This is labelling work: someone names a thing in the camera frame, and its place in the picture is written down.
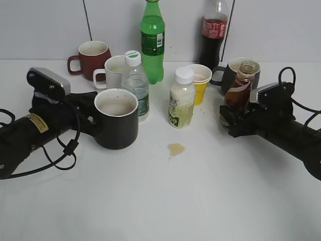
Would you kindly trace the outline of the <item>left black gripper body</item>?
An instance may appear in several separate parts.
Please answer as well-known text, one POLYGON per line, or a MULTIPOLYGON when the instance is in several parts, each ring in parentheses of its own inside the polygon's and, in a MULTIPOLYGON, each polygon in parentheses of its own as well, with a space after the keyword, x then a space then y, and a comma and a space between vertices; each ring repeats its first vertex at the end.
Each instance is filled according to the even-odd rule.
POLYGON ((30 128, 30 141, 51 141, 68 130, 75 130, 97 136, 102 131, 98 113, 94 106, 94 99, 98 92, 71 93, 62 101, 53 99, 34 91, 30 113, 41 117, 47 124, 48 130, 40 133, 30 128))

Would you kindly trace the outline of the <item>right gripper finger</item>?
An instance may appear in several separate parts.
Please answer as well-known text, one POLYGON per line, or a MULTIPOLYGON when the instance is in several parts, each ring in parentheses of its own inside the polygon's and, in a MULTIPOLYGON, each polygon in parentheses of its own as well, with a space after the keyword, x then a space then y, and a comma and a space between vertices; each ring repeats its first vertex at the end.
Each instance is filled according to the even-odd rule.
POLYGON ((219 110, 220 122, 224 127, 245 127, 247 125, 247 122, 244 120, 245 112, 244 108, 233 109, 226 105, 221 105, 219 110))

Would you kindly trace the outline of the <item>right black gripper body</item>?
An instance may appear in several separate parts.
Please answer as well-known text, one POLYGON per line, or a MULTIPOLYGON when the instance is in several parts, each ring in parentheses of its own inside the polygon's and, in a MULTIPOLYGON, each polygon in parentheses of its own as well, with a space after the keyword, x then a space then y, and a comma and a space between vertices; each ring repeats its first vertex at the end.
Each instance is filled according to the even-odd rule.
POLYGON ((297 138, 290 97, 279 97, 269 104, 250 104, 245 110, 245 127, 230 126, 232 137, 263 135, 264 138, 297 138))

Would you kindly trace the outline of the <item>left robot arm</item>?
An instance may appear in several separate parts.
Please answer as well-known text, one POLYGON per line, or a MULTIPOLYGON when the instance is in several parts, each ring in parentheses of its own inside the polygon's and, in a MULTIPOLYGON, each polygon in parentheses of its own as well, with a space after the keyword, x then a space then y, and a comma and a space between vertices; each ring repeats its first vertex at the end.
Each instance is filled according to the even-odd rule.
POLYGON ((96 136, 101 128, 89 117, 95 116, 94 99, 97 92, 72 93, 62 101, 49 101, 33 97, 29 114, 1 124, 1 179, 31 175, 56 166, 67 156, 74 156, 81 133, 96 136), (75 130, 76 136, 68 144, 62 144, 63 155, 56 161, 33 171, 15 174, 16 168, 35 150, 58 139, 68 130, 75 130))

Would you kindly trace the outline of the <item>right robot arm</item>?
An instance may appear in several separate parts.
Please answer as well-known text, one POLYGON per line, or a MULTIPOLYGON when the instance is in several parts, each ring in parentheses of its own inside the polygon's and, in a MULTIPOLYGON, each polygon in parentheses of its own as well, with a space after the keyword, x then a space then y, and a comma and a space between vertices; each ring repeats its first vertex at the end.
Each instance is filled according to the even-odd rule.
POLYGON ((222 105, 220 114, 229 124, 229 135, 258 135, 301 160, 320 180, 320 132, 295 120, 289 99, 249 103, 245 112, 222 105))

